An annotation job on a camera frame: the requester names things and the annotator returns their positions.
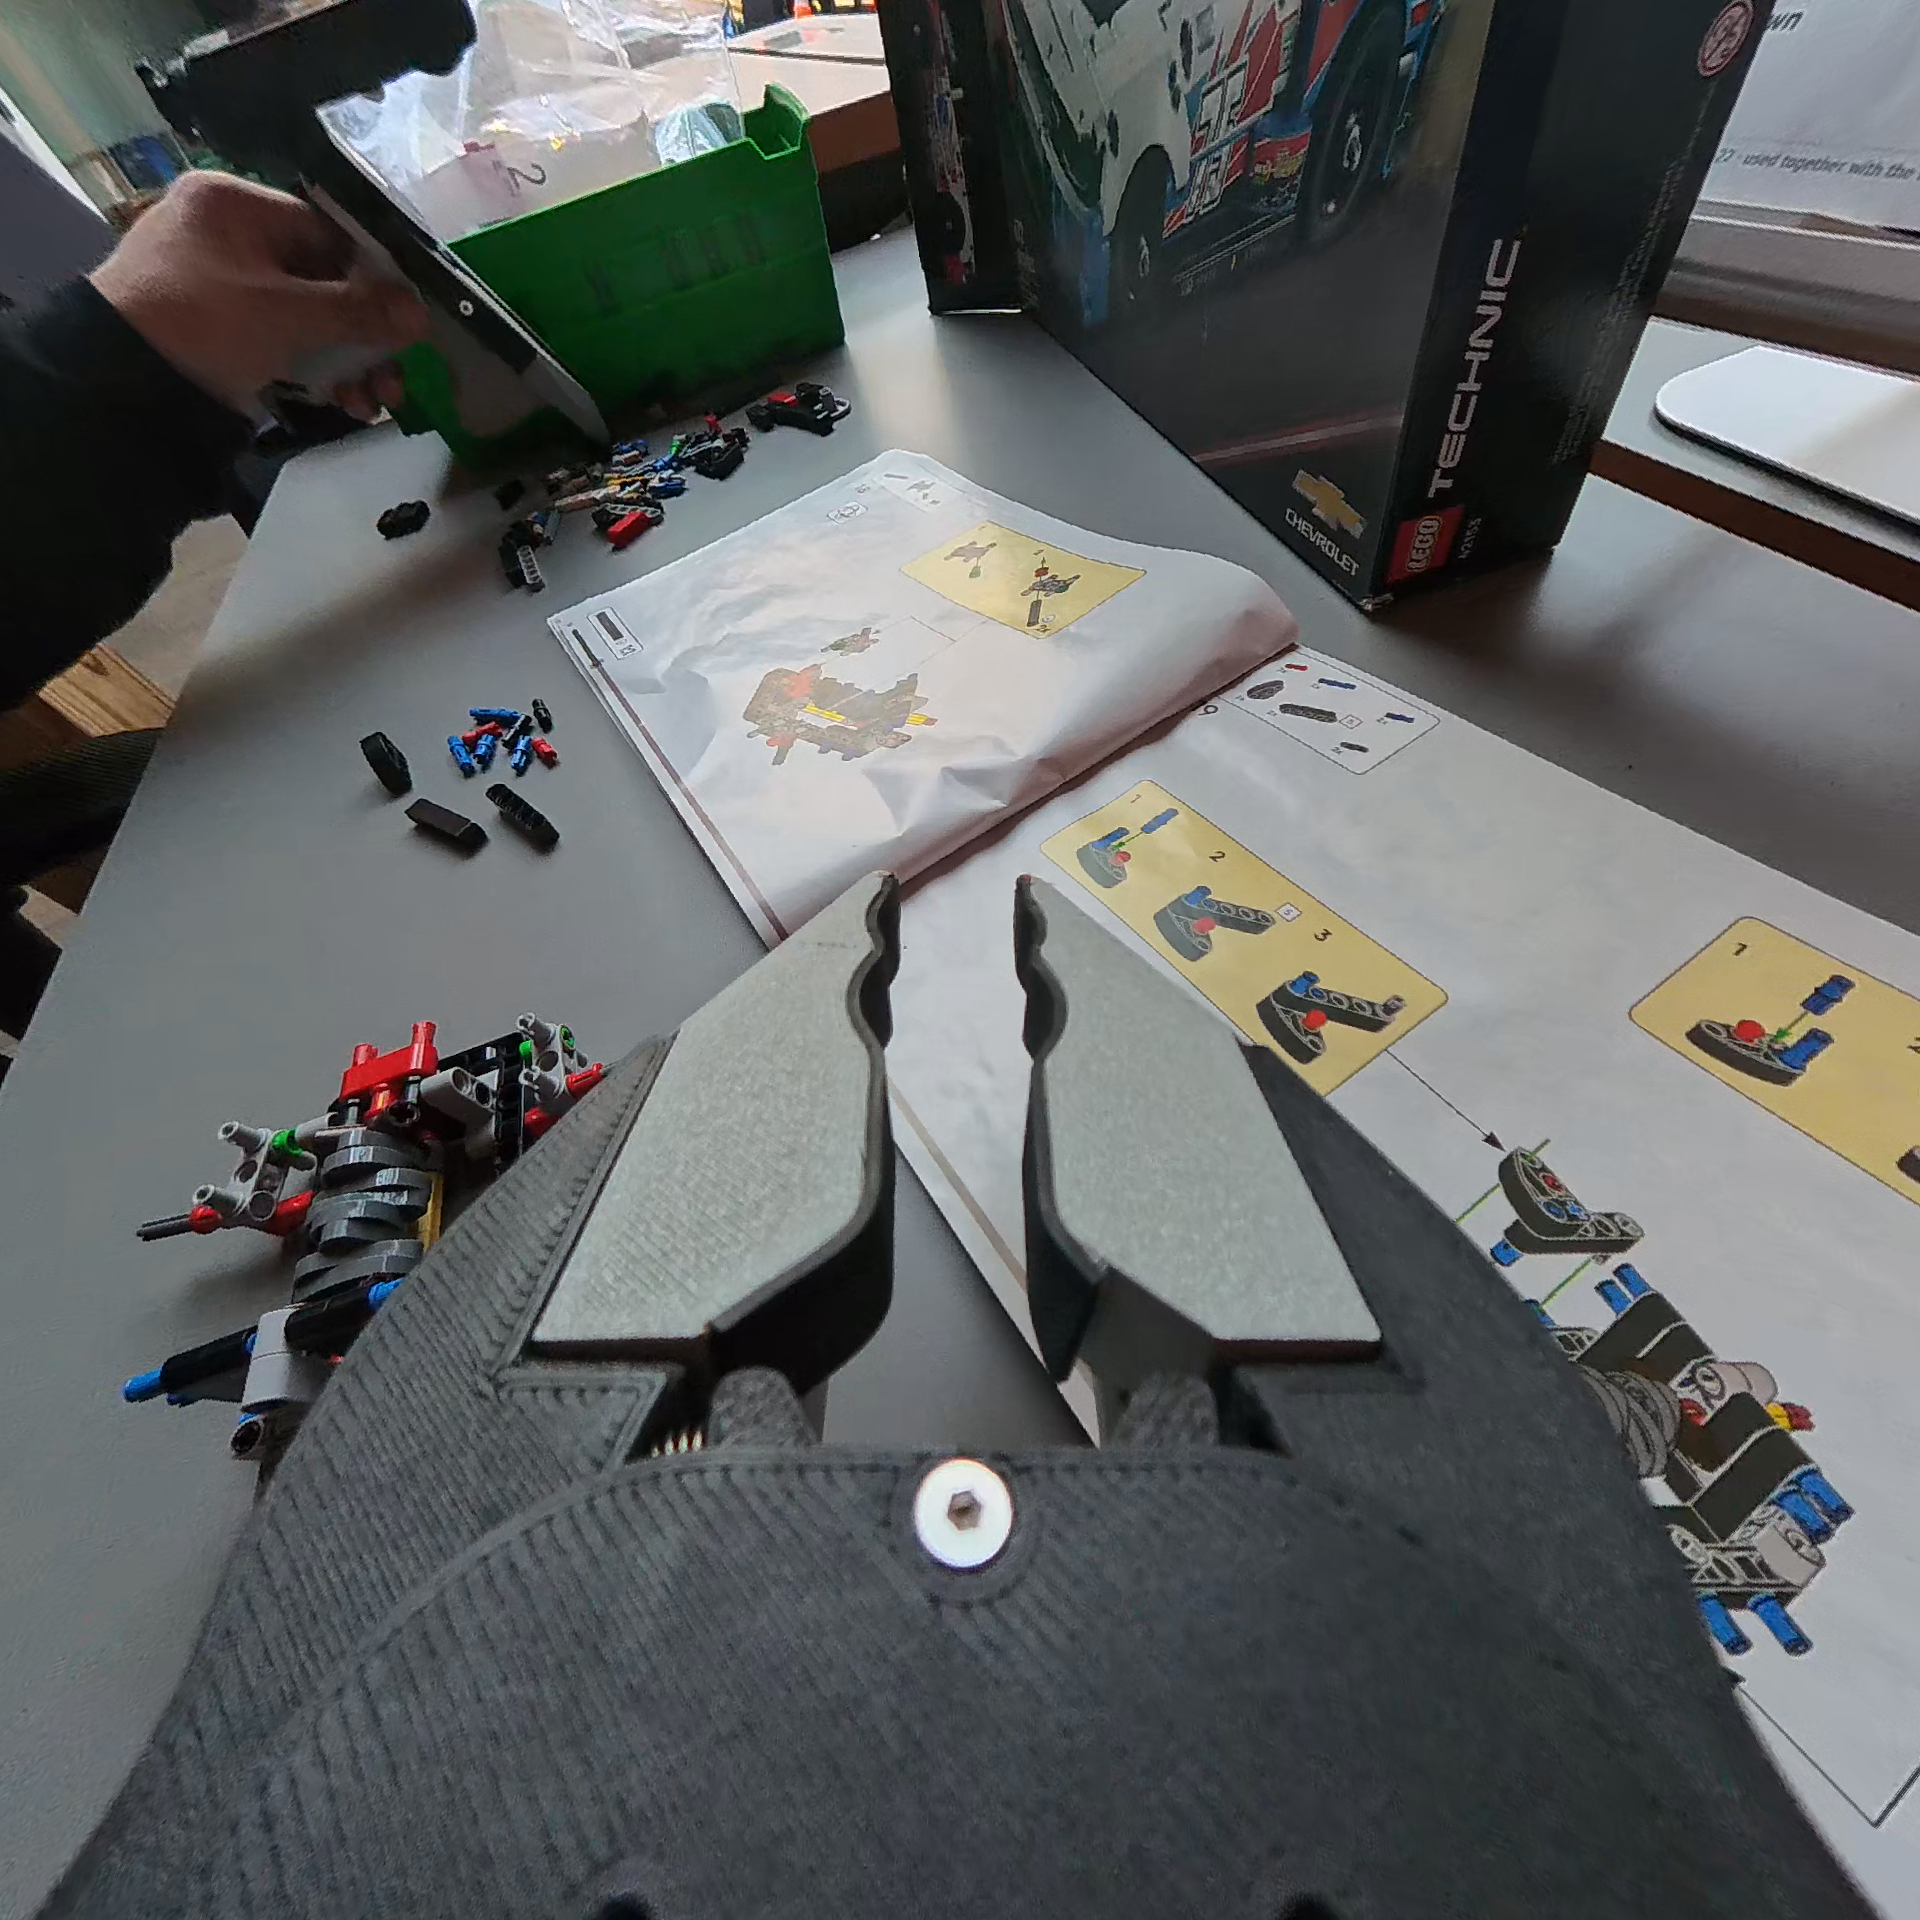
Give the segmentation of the dark lego car set box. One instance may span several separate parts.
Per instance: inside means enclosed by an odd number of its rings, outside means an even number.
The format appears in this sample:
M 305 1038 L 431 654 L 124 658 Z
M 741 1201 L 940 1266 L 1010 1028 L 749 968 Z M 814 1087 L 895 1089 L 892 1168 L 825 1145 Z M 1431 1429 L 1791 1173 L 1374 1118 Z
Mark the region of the dark lego car set box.
M 1770 4 L 980 14 L 1020 294 L 1374 605 L 1562 536 Z

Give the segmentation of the partly built lego car chassis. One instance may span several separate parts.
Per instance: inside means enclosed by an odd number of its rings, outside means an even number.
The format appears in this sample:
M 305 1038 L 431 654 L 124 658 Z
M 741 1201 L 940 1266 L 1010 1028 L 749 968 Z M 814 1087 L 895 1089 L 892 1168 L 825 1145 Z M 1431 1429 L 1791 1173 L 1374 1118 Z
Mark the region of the partly built lego car chassis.
M 520 1015 L 442 1052 L 431 1022 L 352 1052 L 336 1096 L 290 1127 L 229 1120 L 229 1178 L 143 1221 L 143 1241 L 260 1231 L 294 1255 L 290 1303 L 124 1383 L 124 1401 L 237 1405 L 231 1450 L 277 1454 L 374 1314 L 465 1197 L 534 1145 L 604 1076 L 567 1023 Z

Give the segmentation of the green plastic bin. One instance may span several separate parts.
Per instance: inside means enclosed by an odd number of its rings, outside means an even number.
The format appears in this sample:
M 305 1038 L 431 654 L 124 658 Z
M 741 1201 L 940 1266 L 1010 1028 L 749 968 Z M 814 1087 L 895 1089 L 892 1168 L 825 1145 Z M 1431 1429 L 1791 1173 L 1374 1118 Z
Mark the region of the green plastic bin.
M 846 338 L 807 119 L 770 84 L 741 140 L 449 250 L 605 418 L 776 373 Z

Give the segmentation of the dark narrow lego set box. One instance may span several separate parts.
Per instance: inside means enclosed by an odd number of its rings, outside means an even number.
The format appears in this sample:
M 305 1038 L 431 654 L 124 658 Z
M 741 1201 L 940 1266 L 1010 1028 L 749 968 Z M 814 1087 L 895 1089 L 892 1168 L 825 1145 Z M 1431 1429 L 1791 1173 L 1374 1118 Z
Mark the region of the dark narrow lego set box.
M 880 1 L 927 308 L 1038 310 L 1002 1 Z

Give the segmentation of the white monitor stand base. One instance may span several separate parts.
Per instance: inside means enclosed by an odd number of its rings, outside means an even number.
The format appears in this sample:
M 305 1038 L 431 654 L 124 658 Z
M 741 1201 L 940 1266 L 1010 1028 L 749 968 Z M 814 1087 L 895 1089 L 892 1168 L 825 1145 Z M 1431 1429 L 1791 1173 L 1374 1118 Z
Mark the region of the white monitor stand base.
M 1671 429 L 1918 526 L 1918 378 L 1752 344 L 1662 383 Z

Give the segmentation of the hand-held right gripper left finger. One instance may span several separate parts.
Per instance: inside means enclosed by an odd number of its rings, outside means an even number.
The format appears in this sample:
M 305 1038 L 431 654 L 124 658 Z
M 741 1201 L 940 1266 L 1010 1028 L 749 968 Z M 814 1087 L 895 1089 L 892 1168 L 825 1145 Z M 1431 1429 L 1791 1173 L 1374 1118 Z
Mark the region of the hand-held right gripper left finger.
M 881 1048 L 897 884 L 869 873 L 671 1038 L 530 1332 L 558 1359 L 817 1390 L 894 1289 Z

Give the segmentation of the cluster of small lego pins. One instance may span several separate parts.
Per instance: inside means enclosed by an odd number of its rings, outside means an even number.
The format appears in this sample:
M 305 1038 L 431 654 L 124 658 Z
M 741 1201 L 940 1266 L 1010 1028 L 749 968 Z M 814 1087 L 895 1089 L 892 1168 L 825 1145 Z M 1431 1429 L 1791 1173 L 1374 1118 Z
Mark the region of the cluster of small lego pins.
M 545 700 L 525 706 L 480 703 L 448 733 L 446 756 L 455 773 L 476 780 L 493 768 L 522 776 L 528 768 L 554 769 L 559 749 L 552 743 L 554 716 Z

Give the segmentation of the wooden table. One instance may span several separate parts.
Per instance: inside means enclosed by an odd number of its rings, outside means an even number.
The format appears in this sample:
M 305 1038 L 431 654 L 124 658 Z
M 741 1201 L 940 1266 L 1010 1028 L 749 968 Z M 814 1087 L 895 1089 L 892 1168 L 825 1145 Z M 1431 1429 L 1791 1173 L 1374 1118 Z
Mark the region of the wooden table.
M 1598 477 L 1918 607 L 1914 526 L 1666 426 L 1666 378 L 1752 344 L 1894 375 L 1918 369 L 1914 230 L 1711 204 L 1654 301 L 1654 321 L 1593 453 Z
M 727 44 L 749 105 L 778 84 L 807 109 L 830 250 L 888 230 L 908 213 L 904 169 L 878 14 L 815 10 Z

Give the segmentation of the person's left hand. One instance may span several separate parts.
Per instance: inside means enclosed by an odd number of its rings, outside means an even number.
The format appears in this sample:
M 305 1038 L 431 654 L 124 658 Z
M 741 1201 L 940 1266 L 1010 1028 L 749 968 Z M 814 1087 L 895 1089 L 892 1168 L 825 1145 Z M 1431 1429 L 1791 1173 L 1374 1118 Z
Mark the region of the person's left hand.
M 175 373 L 239 415 L 312 356 L 352 353 L 327 398 L 364 421 L 402 398 L 392 356 L 425 333 L 416 292 L 373 271 L 304 199 L 180 176 L 86 276 Z

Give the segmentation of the pile of small lego pieces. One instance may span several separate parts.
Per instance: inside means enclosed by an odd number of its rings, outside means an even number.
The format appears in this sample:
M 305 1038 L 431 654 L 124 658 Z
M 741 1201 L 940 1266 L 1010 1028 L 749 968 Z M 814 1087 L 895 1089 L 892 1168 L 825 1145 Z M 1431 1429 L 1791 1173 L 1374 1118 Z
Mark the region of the pile of small lego pieces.
M 658 455 L 647 438 L 615 444 L 600 464 L 576 464 L 544 477 L 544 505 L 509 521 L 496 542 L 496 557 L 508 588 L 544 588 L 542 553 L 559 535 L 569 513 L 584 513 L 605 542 L 620 551 L 658 528 L 664 500 L 681 496 L 688 474 L 727 480 L 743 465 L 749 431 L 709 415 L 704 424 L 677 433 Z

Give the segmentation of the white lego instruction booklet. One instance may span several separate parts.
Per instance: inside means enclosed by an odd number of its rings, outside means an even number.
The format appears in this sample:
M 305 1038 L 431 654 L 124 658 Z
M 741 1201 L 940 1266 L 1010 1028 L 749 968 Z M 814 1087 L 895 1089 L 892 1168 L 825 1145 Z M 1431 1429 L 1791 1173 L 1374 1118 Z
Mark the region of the white lego instruction booklet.
M 1452 1213 L 1914 1916 L 1913 932 L 911 449 L 548 623 L 770 944 L 908 884 L 903 1149 L 1031 1346 L 1025 873 Z

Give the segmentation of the clear plastic bag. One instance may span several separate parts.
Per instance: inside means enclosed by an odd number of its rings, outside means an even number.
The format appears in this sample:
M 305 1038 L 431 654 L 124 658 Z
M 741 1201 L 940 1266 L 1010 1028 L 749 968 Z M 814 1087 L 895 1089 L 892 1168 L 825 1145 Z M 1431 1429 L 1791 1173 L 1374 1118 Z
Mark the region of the clear plastic bag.
M 476 1 L 476 44 L 322 112 L 442 242 L 743 137 L 719 4 Z

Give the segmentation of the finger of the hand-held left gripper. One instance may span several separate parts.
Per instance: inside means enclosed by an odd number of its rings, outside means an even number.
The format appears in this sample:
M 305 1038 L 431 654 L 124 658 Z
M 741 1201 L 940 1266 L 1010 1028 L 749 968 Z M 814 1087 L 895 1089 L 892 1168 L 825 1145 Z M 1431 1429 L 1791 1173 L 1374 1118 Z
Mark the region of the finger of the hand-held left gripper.
M 453 382 L 461 426 L 493 438 L 551 409 L 592 445 L 607 422 L 584 385 L 417 218 L 364 173 L 301 176 L 297 186 L 341 225 L 374 273 L 421 297 L 431 342 Z

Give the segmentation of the person's left forearm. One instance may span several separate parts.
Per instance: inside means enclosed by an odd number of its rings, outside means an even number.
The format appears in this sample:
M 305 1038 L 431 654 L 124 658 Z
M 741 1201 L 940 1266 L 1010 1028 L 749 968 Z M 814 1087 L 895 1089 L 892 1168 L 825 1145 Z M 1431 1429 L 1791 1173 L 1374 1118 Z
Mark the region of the person's left forearm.
M 4 314 L 4 709 L 141 609 L 180 530 L 229 512 L 252 438 L 86 278 Z

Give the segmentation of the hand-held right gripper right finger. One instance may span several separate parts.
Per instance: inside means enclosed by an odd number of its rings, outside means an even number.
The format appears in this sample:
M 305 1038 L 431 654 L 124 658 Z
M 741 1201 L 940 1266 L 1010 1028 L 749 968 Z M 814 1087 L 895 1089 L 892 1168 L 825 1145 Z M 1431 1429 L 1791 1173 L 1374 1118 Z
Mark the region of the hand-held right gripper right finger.
M 1015 887 L 1025 1300 L 1095 1433 L 1159 1373 L 1372 1359 L 1380 1327 L 1233 1033 L 1063 892 Z

